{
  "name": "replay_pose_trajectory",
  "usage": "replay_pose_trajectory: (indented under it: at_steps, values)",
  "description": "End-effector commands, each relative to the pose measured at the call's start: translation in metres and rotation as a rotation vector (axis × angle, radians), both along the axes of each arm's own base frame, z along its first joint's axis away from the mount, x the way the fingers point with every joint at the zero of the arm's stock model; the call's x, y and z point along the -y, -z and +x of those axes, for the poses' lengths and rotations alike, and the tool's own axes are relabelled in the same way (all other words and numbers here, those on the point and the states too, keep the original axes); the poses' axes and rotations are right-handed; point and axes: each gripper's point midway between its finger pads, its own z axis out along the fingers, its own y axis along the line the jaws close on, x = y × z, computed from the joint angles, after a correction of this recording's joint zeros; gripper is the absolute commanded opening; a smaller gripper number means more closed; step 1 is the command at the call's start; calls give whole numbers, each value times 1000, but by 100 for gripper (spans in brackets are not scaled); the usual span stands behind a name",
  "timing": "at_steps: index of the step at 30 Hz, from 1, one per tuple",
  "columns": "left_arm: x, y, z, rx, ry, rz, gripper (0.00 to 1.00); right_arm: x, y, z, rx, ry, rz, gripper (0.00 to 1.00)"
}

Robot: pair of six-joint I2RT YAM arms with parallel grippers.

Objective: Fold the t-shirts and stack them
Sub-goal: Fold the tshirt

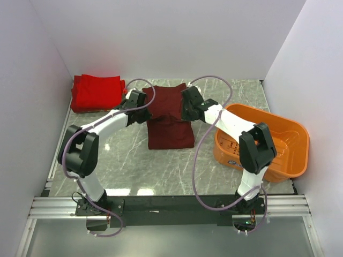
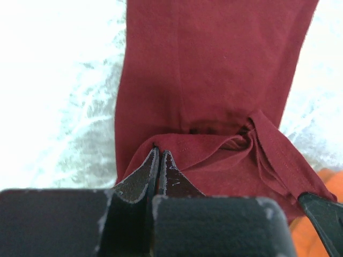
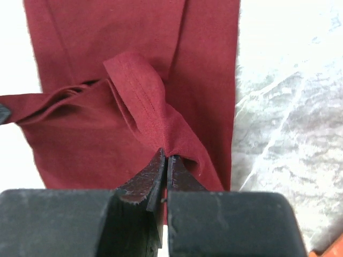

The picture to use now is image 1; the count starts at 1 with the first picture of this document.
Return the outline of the dark red t shirt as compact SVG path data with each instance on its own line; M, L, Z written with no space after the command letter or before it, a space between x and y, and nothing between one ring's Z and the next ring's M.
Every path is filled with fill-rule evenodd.
M194 147L195 137L191 123L181 119L181 91L186 87L182 83L175 87L154 86L143 89L147 95L146 102L154 99L148 106L151 118L146 122L150 150Z

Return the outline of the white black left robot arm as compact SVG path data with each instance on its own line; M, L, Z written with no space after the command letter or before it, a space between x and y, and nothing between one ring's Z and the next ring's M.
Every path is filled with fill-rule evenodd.
M101 215L109 209L106 190L96 175L98 154L101 143L115 132L134 123L144 123L151 114L146 106L147 95L132 90L129 95L105 116L83 125L67 128L58 162L66 177L78 184L88 209L94 215Z

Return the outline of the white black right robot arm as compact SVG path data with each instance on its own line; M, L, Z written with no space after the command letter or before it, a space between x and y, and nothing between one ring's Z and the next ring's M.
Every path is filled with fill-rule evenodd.
M211 211L224 211L235 206L240 213L248 213L259 198L263 176L277 155L269 127L265 123L249 122L213 99L204 100L195 86L182 91L182 108L182 119L201 120L209 124L210 129L216 127L231 136L238 143L238 155L243 166L237 199L224 207L210 207L201 200L195 185L195 168L192 168L192 187L196 199Z

